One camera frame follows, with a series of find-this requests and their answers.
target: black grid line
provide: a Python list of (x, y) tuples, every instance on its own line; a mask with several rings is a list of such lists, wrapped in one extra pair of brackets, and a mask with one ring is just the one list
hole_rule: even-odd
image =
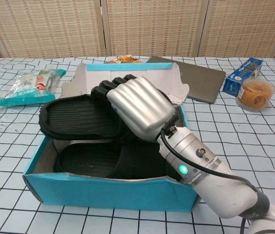
[[(136, 58), (141, 61), (146, 61), (149, 57), (136, 56)], [(219, 70), (223, 70), (227, 72), (229, 75), (234, 69), (238, 68), (247, 58), (184, 58), (184, 57), (167, 57), (170, 59), (176, 59), (182, 62), (188, 62), (191, 64), (215, 68)], [(77, 58), (57, 58), (57, 59), (26, 59), (26, 58), (0, 58), (0, 98), (4, 97), (7, 94), (8, 90), (11, 88), (18, 74), (22, 71), (38, 71), (40, 69), (44, 69), (46, 67), (52, 68), (63, 68), (67, 70), (67, 74), (62, 77), (61, 80), (56, 80), (52, 83), (51, 90), (55, 92), (55, 95), (60, 98), (61, 97), (61, 84), (64, 81), (70, 81), (74, 72), (80, 62), (85, 63), (104, 63), (113, 59), (112, 57), (77, 57)], [(260, 73), (260, 77), (269, 81), (272, 81), (275, 84), (275, 59), (266, 59), (262, 66)], [(15, 203), (12, 208), (6, 208), (4, 205), (0, 207), (0, 211), (6, 212), (6, 216), (2, 218), (0, 221), (0, 233), (2, 234), (11, 234), (18, 232), (4, 232), (5, 225), (8, 225), (9, 217), (12, 212), (32, 212), (34, 213), (31, 220), (25, 220), (28, 222), (28, 227), (24, 233), (31, 233), (30, 227), (33, 222), (41, 222), (41, 220), (35, 220), (35, 218), (39, 215), (54, 215), (56, 217), (54, 225), (51, 227), (53, 233), (57, 232), (57, 226), (60, 222), (61, 217), (63, 215), (77, 215), (84, 217), (84, 221), (82, 226), (80, 226), (81, 234), (84, 233), (87, 225), (91, 225), (87, 223), (87, 219), (97, 218), (102, 219), (103, 221), (106, 218), (111, 220), (107, 233), (113, 234), (113, 220), (115, 218), (119, 220), (134, 220), (137, 222), (137, 233), (141, 233), (140, 229), (143, 228), (145, 222), (151, 223), (151, 221), (155, 221), (157, 223), (164, 225), (164, 230), (166, 234), (169, 234), (169, 224), (176, 225), (192, 225), (194, 234), (199, 233), (196, 228), (196, 225), (205, 225), (205, 226), (213, 226), (217, 228), (221, 228), (221, 232), (226, 234), (225, 228), (238, 228), (239, 225), (227, 221), (223, 221), (223, 219), (219, 218), (218, 224), (211, 223), (199, 223), (198, 219), (195, 218), (194, 213), (191, 214), (192, 221), (184, 222), (182, 220), (169, 220), (167, 216), (167, 212), (159, 212), (160, 214), (164, 214), (165, 219), (157, 219), (155, 216), (151, 219), (143, 219), (141, 218), (141, 211), (137, 211), (138, 214), (136, 217), (125, 216), (125, 215), (115, 215), (115, 209), (112, 209), (111, 215), (95, 215), (89, 213), (91, 208), (85, 208), (86, 213), (68, 213), (65, 212), (65, 206), (62, 206), (60, 210), (54, 211), (52, 207), (48, 207), (43, 205), (43, 210), (40, 210), (41, 204), (37, 205), (33, 210), (26, 207), (17, 207), (17, 204), (24, 194), (24, 192), (28, 193), (28, 188), (24, 187), (5, 187), (4, 185), (9, 183), (9, 179), (15, 176), (21, 176), (21, 172), (19, 171), (18, 166), (21, 164), (22, 160), (28, 160), (30, 156), (28, 155), (31, 152), (32, 147), (36, 147), (38, 142), (36, 139), (42, 136), (40, 131), (37, 132), (29, 132), (28, 129), (35, 129), (38, 125), (37, 116), (39, 114), (39, 109), (41, 104), (30, 105), (24, 107), (11, 107), (11, 108), (2, 108), (0, 109), (0, 147), (4, 148), (5, 151), (0, 153), (0, 162), (3, 162), (5, 159), (12, 159), (13, 168), (9, 168), (6, 170), (4, 167), (0, 167), (0, 173), (4, 173), (5, 177), (2, 181), (0, 181), (0, 192), (7, 191), (15, 191), (15, 193), (19, 193), (20, 195), (15, 199)], [(266, 108), (265, 111), (261, 113), (251, 113), (244, 111), (237, 107), (235, 103), (235, 98), (229, 96), (222, 91), (219, 92), (219, 95), (216, 99), (215, 104), (207, 104), (202, 103), (196, 100), (186, 99), (184, 102), (184, 107), (186, 109), (186, 114), (189, 119), (189, 126), (192, 128), (193, 132), (197, 134), (197, 137), (204, 140), (204, 136), (206, 134), (216, 135), (215, 139), (209, 138), (205, 140), (204, 143), (208, 146), (215, 147), (214, 150), (220, 152), (218, 154), (219, 157), (224, 158), (229, 167), (236, 171), (236, 173), (245, 173), (245, 175), (251, 176), (251, 180), (253, 183), (257, 183), (258, 187), (269, 193), (275, 193), (275, 185), (272, 183), (268, 183), (265, 180), (259, 177), (260, 173), (265, 173), (265, 175), (275, 175), (275, 155), (272, 155), (271, 152), (268, 152), (268, 149), (273, 149), (275, 152), (275, 95), (270, 102), (270, 105)], [(208, 129), (208, 124), (213, 123), (214, 128)], [(230, 131), (226, 131), (221, 126), (225, 124), (230, 124)], [(13, 129), (15, 132), (9, 131), (9, 127), (13, 125)], [(15, 137), (15, 139), (5, 139), (3, 138), (6, 133), (14, 134), (8, 135), (11, 137)], [(250, 137), (254, 137), (254, 142), (244, 142), (242, 136), (247, 136), (249, 134)], [(223, 138), (222, 136), (228, 135), (231, 138), (236, 137), (236, 141), (232, 139)], [(29, 141), (17, 141), (19, 137), (30, 137)], [(21, 154), (13, 155), (8, 153), (9, 150), (13, 147), (16, 149), (24, 149)], [(230, 154), (232, 149), (240, 149), (238, 154)], [(262, 162), (264, 165), (268, 163), (266, 167), (262, 165), (258, 165), (257, 162)], [(201, 201), (199, 205), (205, 205), (205, 202)]]

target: clear plastic lid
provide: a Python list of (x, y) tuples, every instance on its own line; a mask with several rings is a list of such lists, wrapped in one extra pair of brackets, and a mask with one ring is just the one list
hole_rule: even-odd
[(266, 108), (275, 92), (275, 86), (262, 79), (246, 79), (236, 97), (236, 103), (247, 111), (258, 112)]

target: grid tablecloth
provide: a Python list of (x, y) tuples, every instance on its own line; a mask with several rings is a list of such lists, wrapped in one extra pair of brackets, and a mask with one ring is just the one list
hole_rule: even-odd
[[(83, 63), (115, 57), (22, 59), (0, 58), (0, 98), (17, 74), (44, 68), (67, 70), (51, 91), (73, 78)], [(138, 57), (143, 62), (149, 57)], [(230, 74), (247, 58), (183, 58), (175, 60)], [(261, 78), (275, 85), (275, 59), (264, 58)], [(48, 206), (40, 204), (22, 180), (22, 172), (42, 139), (40, 105), (0, 107), (0, 233), (21, 234), (237, 234), (240, 217), (221, 219), (201, 202), (192, 213)], [(191, 99), (184, 103), (190, 129), (239, 176), (250, 180), (275, 204), (275, 94), (262, 113), (243, 111), (235, 98), (220, 92), (215, 104)]]

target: gray laptop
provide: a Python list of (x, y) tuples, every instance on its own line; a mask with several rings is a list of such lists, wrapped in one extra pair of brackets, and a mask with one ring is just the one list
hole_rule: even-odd
[(147, 62), (177, 63), (180, 68), (182, 83), (190, 86), (190, 92), (187, 97), (210, 104), (216, 101), (217, 94), (225, 78), (225, 72), (223, 71), (157, 56), (151, 57)]

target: robotic hand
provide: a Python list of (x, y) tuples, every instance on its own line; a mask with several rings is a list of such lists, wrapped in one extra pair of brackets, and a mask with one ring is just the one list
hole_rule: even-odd
[(160, 154), (221, 218), (251, 220), (247, 234), (275, 234), (275, 206), (248, 180), (236, 176), (187, 128), (167, 97), (144, 77), (103, 81), (92, 93), (107, 98), (139, 138), (160, 144)]

